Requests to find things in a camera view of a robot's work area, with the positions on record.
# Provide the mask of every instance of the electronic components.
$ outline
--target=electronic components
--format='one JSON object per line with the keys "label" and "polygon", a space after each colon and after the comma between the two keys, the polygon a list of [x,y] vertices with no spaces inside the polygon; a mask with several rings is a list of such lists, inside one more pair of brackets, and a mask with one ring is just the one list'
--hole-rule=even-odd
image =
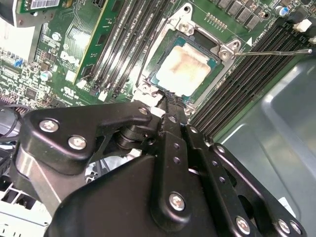
{"label": "electronic components", "polygon": [[248,8],[244,8],[241,13],[238,15],[237,20],[241,23],[244,23],[250,16],[251,11]]}
{"label": "electronic components", "polygon": [[53,77],[53,74],[50,71],[44,71],[40,74],[39,78],[42,81],[48,81]]}
{"label": "electronic components", "polygon": [[304,19],[300,23],[297,23],[293,26],[293,29],[299,32],[306,32],[306,30],[312,25],[309,19]]}
{"label": "electronic components", "polygon": [[217,5],[249,30],[253,30],[262,18],[266,19],[263,17],[265,14],[262,12],[262,7],[253,0],[221,0]]}
{"label": "electronic components", "polygon": [[259,22],[260,18],[257,16],[253,16],[246,26],[247,28],[253,30]]}
{"label": "electronic components", "polygon": [[26,91],[25,91],[25,96],[32,99],[32,100],[35,100],[36,99],[36,95],[37,95],[37,92],[33,89],[30,89],[30,88],[26,88]]}
{"label": "electronic components", "polygon": [[51,37],[52,37],[52,39],[55,40],[55,41],[61,41],[61,35],[60,35],[60,33],[58,33],[58,32],[52,33]]}
{"label": "electronic components", "polygon": [[178,96],[191,96],[211,71],[208,60],[187,43],[175,46],[156,73],[158,86]]}
{"label": "electronic components", "polygon": [[236,16],[241,7],[242,4],[239,1],[235,1],[233,5],[229,8],[228,13],[232,16]]}
{"label": "electronic components", "polygon": [[275,8],[275,13],[279,17],[284,17],[288,14],[288,8],[283,6],[277,6]]}

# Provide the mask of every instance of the black mounting arm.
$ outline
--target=black mounting arm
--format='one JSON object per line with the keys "label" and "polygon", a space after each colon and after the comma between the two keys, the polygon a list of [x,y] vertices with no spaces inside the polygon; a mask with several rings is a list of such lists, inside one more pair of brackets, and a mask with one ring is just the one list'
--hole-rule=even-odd
{"label": "black mounting arm", "polygon": [[[162,118],[139,102],[33,111],[10,175],[53,220],[46,237],[305,237],[302,225],[222,145],[207,147],[167,97]],[[86,184],[93,161],[142,155]]]}

